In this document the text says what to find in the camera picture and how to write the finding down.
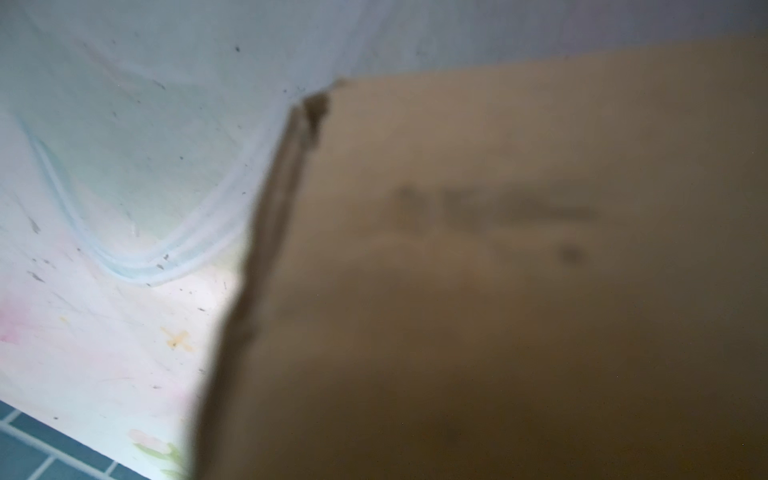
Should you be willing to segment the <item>brown cardboard box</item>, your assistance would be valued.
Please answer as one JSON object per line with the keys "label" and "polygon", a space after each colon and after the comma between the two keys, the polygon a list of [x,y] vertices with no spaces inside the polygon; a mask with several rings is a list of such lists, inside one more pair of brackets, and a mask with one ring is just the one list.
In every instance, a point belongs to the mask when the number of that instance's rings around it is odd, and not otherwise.
{"label": "brown cardboard box", "polygon": [[763,479],[767,38],[292,107],[194,479]]}

